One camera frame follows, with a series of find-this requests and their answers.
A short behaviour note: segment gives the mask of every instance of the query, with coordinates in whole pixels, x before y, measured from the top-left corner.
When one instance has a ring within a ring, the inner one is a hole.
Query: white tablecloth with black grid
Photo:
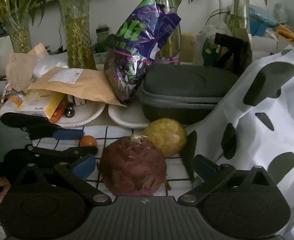
[[[103,150],[106,146],[116,141],[123,136],[129,136],[131,134],[141,134],[141,129],[128,129],[119,126],[87,126],[78,129],[83,129],[85,135],[92,135],[97,139],[98,154],[96,159],[99,162]],[[56,140],[54,138],[42,138],[40,140],[33,141],[33,145],[41,148],[55,149],[59,151],[66,150],[69,147],[79,146],[78,140]],[[191,181],[188,178],[185,167],[181,161],[179,155],[174,155],[166,159],[167,163],[167,179],[172,187],[171,191],[167,191],[162,185],[155,193],[155,196],[168,196],[172,195],[176,199],[187,191],[191,190]],[[115,197],[109,192],[104,183],[101,180],[100,173],[96,168],[95,171],[86,180],[89,184],[97,187],[102,192],[108,194],[112,200]],[[6,238],[6,235],[0,225],[0,240]]]

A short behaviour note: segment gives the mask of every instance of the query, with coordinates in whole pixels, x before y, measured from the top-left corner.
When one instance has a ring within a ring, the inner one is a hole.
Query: dragon fruit
[[[161,150],[142,135],[122,137],[107,146],[97,167],[115,196],[152,196],[166,182]]]

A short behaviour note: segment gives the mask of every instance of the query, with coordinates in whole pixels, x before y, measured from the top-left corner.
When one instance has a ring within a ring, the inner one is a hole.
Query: ribbed gray panel
[[[83,225],[58,240],[235,239],[215,231],[197,208],[183,207],[173,197],[118,197],[110,206],[94,208]]]

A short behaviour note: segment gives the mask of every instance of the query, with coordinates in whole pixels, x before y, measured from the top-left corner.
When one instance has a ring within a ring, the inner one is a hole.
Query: small orange fruit
[[[80,146],[97,146],[97,140],[91,135],[86,135],[81,138]]]

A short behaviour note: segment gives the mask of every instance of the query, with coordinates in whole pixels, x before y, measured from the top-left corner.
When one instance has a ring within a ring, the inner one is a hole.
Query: white shipping label
[[[75,84],[77,79],[80,77],[82,71],[83,70],[81,68],[68,68],[60,70],[58,73],[53,75],[51,79],[49,79],[49,82],[61,81],[64,83]]]

